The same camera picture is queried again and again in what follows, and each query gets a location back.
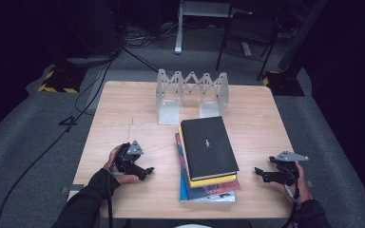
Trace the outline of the black metal chair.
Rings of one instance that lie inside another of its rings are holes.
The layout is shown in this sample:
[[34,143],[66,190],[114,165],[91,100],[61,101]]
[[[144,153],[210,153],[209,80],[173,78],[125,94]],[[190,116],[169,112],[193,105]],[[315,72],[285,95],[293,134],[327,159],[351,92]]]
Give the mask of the black metal chair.
[[251,57],[253,61],[262,62],[257,78],[259,81],[278,38],[278,33],[279,22],[276,16],[245,12],[232,13],[226,21],[215,70],[219,69],[221,55],[227,47],[228,40],[262,47],[263,52],[259,57]]

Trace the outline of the person's right hand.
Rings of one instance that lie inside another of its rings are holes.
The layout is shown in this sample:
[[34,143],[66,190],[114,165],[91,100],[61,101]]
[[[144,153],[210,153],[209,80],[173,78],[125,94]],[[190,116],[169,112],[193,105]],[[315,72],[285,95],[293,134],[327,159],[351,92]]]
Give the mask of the person's right hand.
[[[305,179],[305,174],[304,174],[303,168],[297,161],[296,161],[296,166],[298,168],[298,174],[299,174],[298,184],[292,184],[291,186],[285,187],[284,184],[281,184],[281,183],[278,183],[275,181],[271,181],[270,186],[275,191],[281,193],[291,203],[302,204],[303,202],[310,200],[312,197],[311,197],[311,194],[309,191],[308,183]],[[291,197],[291,195],[288,192],[288,189],[290,189],[292,193],[295,193],[296,188],[298,188],[299,199],[293,200],[293,198]]]

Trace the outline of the grey slanted post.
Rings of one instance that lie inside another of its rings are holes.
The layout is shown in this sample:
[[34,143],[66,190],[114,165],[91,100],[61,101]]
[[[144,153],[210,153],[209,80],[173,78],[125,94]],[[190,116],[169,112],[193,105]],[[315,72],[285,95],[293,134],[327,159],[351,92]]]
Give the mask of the grey slanted post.
[[307,16],[302,22],[298,33],[295,35],[291,45],[286,50],[285,54],[281,58],[278,68],[281,70],[287,70],[295,59],[296,54],[300,51],[302,44],[304,43],[308,33],[314,26],[316,20],[323,11],[328,0],[313,0],[314,5],[309,10]]

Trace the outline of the person's left hand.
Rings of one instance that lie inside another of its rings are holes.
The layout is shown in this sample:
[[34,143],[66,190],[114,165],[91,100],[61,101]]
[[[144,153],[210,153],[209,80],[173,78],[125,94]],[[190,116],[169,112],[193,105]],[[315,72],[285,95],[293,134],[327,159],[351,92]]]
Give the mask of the person's left hand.
[[109,157],[107,162],[104,164],[103,168],[105,170],[110,170],[112,173],[115,173],[115,180],[119,183],[119,184],[124,184],[124,183],[132,183],[135,181],[138,181],[139,178],[135,175],[127,175],[127,174],[122,174],[120,173],[120,171],[117,169],[116,166],[112,165],[112,161],[113,159],[116,157],[117,153],[120,150],[120,146],[116,146],[115,148],[113,148],[110,151]]

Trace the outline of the white desk stand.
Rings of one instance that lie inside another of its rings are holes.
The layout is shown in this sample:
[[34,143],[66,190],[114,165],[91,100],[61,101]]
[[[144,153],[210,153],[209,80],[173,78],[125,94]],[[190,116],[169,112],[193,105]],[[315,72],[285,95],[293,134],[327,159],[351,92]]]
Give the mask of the white desk stand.
[[219,17],[228,16],[229,4],[216,0],[179,0],[178,31],[174,53],[179,55],[183,52],[183,18],[185,16]]

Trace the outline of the black hardcover book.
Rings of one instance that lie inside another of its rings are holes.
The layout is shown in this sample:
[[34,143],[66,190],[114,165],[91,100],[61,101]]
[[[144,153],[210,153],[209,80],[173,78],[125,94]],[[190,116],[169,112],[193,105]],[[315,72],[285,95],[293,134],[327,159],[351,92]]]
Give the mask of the black hardcover book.
[[183,120],[181,131],[191,180],[235,175],[239,171],[222,116]]

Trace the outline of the white expandable book rack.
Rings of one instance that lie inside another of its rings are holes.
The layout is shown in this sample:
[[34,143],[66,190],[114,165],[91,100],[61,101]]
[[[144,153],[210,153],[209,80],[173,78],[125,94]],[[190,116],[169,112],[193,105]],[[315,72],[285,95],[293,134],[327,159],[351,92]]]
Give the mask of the white expandable book rack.
[[156,84],[156,106],[159,124],[178,124],[182,108],[195,95],[199,99],[199,117],[221,116],[229,104],[228,76],[222,72],[212,79],[209,73],[197,76],[191,71],[186,76],[175,71],[169,76],[164,69],[158,70]]

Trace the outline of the yellow book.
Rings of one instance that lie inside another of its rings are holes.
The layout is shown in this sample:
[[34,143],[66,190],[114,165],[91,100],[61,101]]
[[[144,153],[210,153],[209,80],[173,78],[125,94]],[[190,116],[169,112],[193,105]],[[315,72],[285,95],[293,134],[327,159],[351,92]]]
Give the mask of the yellow book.
[[181,165],[182,165],[182,171],[185,174],[186,182],[190,188],[203,187],[206,185],[224,183],[224,182],[234,181],[237,179],[237,174],[233,174],[233,175],[214,177],[214,178],[204,179],[204,180],[191,180],[189,177],[188,163],[186,161],[186,155],[185,155],[185,150],[184,150],[185,148],[184,148],[184,143],[183,143],[183,132],[180,127],[179,127],[178,133],[176,134],[176,142],[181,144],[181,146],[179,147],[179,151],[181,154],[180,160],[181,160]]

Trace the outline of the blue landscape book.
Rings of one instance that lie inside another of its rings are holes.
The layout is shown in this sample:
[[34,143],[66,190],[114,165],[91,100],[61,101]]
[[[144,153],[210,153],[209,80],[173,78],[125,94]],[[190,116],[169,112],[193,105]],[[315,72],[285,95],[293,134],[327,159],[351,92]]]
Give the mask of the blue landscape book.
[[236,201],[234,192],[225,192],[216,195],[209,195],[202,187],[189,188],[185,177],[180,177],[180,201],[181,202],[220,202],[233,203]]

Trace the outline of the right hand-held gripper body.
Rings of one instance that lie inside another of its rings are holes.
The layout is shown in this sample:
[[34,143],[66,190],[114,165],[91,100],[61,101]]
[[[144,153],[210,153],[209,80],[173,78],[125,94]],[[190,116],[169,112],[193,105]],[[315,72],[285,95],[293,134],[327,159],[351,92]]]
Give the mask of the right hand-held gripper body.
[[309,160],[308,156],[303,156],[290,151],[282,151],[273,157],[276,157],[278,160],[274,165],[278,170],[277,172],[281,174],[281,184],[287,185],[292,185],[299,177],[296,162],[307,162]]

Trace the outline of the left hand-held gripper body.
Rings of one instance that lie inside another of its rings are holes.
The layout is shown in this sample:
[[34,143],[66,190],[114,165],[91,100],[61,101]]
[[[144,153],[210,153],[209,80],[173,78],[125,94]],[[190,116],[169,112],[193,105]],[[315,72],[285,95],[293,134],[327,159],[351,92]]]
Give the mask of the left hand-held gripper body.
[[113,164],[121,173],[134,175],[134,173],[139,173],[142,170],[142,167],[137,165],[135,161],[139,159],[143,153],[144,151],[137,141],[123,143],[113,160]]

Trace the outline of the red illustrated book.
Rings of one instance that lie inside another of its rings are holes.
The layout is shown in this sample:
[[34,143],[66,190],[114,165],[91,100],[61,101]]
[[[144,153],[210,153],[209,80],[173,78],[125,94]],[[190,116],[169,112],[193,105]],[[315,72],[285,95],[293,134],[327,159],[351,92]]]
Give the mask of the red illustrated book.
[[[180,157],[180,151],[179,151],[179,147],[181,146],[181,144],[179,142],[176,142],[177,148],[178,148],[178,152],[179,152],[179,157]],[[184,175],[185,174],[183,172],[182,169],[182,165],[181,165],[181,174]],[[218,184],[213,184],[213,185],[206,185],[202,187],[209,195],[216,195],[216,194],[221,194],[221,193],[225,193],[225,192],[236,192],[236,191],[240,191],[241,187],[240,187],[240,183],[238,181],[238,179],[233,180],[233,181],[229,181],[229,182],[224,182],[224,183],[218,183]]]

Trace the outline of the black yellow striped base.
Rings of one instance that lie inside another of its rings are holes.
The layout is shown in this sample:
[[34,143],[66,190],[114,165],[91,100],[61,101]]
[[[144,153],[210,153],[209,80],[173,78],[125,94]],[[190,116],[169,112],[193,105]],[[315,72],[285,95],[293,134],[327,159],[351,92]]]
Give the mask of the black yellow striped base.
[[291,78],[284,72],[265,71],[262,74],[262,83],[271,90],[274,96],[305,96],[298,79]]
[[79,93],[86,72],[87,69],[85,67],[70,66],[59,68],[53,66],[46,74],[43,83],[41,83],[38,90],[55,93]]

